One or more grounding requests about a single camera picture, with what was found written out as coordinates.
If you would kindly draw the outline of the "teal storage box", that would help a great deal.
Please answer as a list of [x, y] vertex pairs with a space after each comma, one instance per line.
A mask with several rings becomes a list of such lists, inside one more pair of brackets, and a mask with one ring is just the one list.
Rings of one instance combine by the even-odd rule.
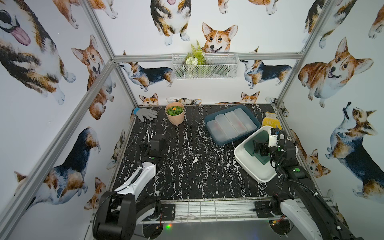
[[217, 141], [215, 141], [215, 140], [213, 139], [214, 142], [215, 142], [217, 145], [219, 145], [219, 146], [223, 146], [223, 145], [226, 145], [226, 144], [231, 143], [231, 142], [233, 142], [233, 141], [237, 141], [237, 140], [239, 140], [239, 139], [241, 139], [241, 138], [243, 138], [243, 137], [249, 136], [250, 134], [254, 133], [255, 131], [257, 131], [257, 130], [261, 127], [261, 123], [259, 122], [259, 120], [257, 119], [257, 117], [252, 113], [252, 111], [249, 110], [247, 107], [242, 106], [242, 105], [238, 105], [238, 106], [230, 107], [230, 108], [227, 108], [227, 109], [224, 109], [224, 110], [221, 110], [221, 111], [218, 111], [218, 112], [215, 112], [215, 113], [213, 113], [213, 114], [210, 114], [210, 115], [206, 116], [205, 119], [204, 119], [204, 122], [205, 122], [205, 124], [206, 124], [206, 127], [207, 127], [207, 122], [212, 121], [212, 120], [215, 120], [215, 117], [216, 117], [217, 115], [219, 115], [219, 114], [223, 114], [223, 115], [225, 115], [225, 113], [234, 111], [235, 109], [238, 109], [238, 108], [243, 109], [244, 112], [251, 118], [251, 120], [257, 125], [258, 128], [257, 128], [256, 130], [254, 130], [254, 131], [251, 131], [251, 132], [248, 131], [247, 133], [245, 133], [245, 134], [243, 134], [243, 135], [238, 135], [238, 136], [237, 136], [236, 138], [234, 138], [234, 139], [227, 139], [225, 142], [217, 142]]

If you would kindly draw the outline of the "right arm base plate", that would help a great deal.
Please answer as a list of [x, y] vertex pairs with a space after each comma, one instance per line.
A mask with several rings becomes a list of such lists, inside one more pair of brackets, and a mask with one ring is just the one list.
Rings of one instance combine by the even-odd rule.
[[269, 201], [256, 201], [254, 202], [254, 212], [258, 218], [280, 218], [283, 214], [272, 207], [271, 202]]

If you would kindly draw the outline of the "artificial fern with flower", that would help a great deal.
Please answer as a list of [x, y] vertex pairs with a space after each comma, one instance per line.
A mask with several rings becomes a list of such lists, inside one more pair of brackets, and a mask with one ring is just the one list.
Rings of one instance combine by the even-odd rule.
[[196, 46], [191, 44], [192, 52], [189, 53], [185, 59], [185, 65], [187, 66], [187, 74], [192, 77], [195, 74], [195, 70], [198, 70], [198, 66], [207, 64], [205, 58], [205, 52], [203, 51], [200, 43], [196, 40]]

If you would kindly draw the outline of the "yellow work glove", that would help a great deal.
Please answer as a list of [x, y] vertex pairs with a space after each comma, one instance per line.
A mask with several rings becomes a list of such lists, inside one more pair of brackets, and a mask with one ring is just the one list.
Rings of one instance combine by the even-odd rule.
[[270, 126], [272, 128], [279, 128], [280, 130], [282, 129], [281, 123], [276, 113], [266, 112], [262, 121], [262, 126]]

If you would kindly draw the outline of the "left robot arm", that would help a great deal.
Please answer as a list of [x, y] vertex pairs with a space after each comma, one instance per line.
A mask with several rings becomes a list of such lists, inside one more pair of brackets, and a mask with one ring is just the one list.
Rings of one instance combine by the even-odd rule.
[[164, 219], [160, 198], [147, 196], [139, 199], [139, 195], [156, 176], [166, 148], [164, 139], [151, 140], [139, 146], [136, 170], [120, 187], [101, 196], [92, 226], [94, 239], [130, 240], [136, 226], [143, 220], [161, 222]]

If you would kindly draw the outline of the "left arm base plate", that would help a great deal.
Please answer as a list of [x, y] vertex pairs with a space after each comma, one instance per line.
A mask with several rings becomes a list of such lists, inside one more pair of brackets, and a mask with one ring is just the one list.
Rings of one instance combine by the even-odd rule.
[[161, 204], [161, 219], [162, 221], [173, 221], [175, 219], [176, 205]]

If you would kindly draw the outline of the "grey work glove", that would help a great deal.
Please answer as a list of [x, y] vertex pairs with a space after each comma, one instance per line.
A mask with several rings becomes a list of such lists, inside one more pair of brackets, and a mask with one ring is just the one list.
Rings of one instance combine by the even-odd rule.
[[152, 121], [158, 118], [157, 111], [147, 108], [135, 108], [133, 110], [133, 114], [136, 115], [141, 122], [144, 122], [145, 119]]

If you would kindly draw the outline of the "white storage box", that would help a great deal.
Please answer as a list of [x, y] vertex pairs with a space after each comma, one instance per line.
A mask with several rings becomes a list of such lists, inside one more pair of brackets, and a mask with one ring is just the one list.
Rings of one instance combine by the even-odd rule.
[[[250, 154], [248, 154], [245, 150], [245, 143], [250, 141], [252, 137], [260, 133], [261, 131], [267, 131], [271, 129], [270, 126], [263, 126], [256, 132], [254, 132], [252, 135], [250, 135], [247, 139], [245, 139], [241, 144], [239, 144], [235, 150], [234, 155], [235, 159], [237, 160], [238, 164], [257, 182], [259, 183], [267, 183], [271, 181], [275, 176], [282, 176], [287, 178], [289, 176], [288, 174], [288, 168], [294, 167], [298, 164], [293, 166], [286, 166], [281, 167], [278, 166], [276, 168], [272, 168], [270, 165], [270, 162], [268, 162], [266, 165], [262, 165], [255, 157], [252, 157]], [[279, 140], [290, 140], [288, 137], [288, 133], [285, 130], [280, 130], [279, 132]]]

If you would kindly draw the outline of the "clear case with pencil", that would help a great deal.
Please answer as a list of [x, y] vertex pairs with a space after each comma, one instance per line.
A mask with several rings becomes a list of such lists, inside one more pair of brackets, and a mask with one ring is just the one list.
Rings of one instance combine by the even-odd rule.
[[209, 129], [211, 136], [215, 141], [225, 142], [228, 139], [227, 135], [224, 133], [224, 130], [216, 120], [207, 122], [207, 128]]

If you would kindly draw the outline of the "pink pot with green plant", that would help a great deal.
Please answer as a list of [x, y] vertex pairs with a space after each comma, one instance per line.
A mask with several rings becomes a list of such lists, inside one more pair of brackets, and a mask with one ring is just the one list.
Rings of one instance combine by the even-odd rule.
[[173, 125], [180, 125], [185, 119], [185, 107], [181, 103], [171, 103], [166, 106], [165, 113]]

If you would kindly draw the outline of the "dark green case with pens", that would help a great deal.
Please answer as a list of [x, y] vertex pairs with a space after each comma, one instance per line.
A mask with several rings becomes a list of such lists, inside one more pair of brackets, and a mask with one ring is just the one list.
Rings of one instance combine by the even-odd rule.
[[250, 154], [252, 157], [255, 157], [257, 154], [259, 154], [262, 157], [265, 157], [268, 155], [269, 152], [269, 134], [267, 131], [261, 131], [250, 141], [245, 143], [245, 150], [248, 154]]

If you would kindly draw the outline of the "clear rounded case front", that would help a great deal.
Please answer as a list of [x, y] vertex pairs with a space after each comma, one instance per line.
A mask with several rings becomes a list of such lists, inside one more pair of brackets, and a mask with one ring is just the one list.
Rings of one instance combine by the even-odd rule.
[[249, 132], [254, 131], [258, 128], [257, 125], [251, 120], [251, 118], [244, 112], [243, 109], [235, 109], [234, 114], [239, 118], [239, 120], [243, 123], [243, 125]]

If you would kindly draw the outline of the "clear case with pink item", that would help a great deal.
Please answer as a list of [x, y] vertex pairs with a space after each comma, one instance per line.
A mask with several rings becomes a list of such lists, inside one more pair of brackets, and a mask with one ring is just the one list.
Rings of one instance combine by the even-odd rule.
[[243, 135], [248, 132], [248, 129], [233, 111], [225, 113], [225, 116], [237, 131], [238, 135]]

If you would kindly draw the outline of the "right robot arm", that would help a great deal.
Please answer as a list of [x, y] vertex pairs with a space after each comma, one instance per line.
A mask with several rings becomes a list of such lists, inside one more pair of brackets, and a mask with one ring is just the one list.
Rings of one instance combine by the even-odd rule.
[[268, 202], [255, 203], [257, 214], [270, 214], [278, 218], [276, 221], [270, 221], [270, 226], [277, 226], [284, 218], [288, 218], [308, 240], [356, 239], [324, 198], [304, 183], [310, 176], [299, 165], [296, 158], [297, 148], [293, 142], [279, 140], [277, 146], [269, 147], [267, 143], [253, 141], [251, 146], [254, 155], [269, 157], [277, 176], [295, 191], [308, 211], [303, 213], [290, 193], [275, 193]]

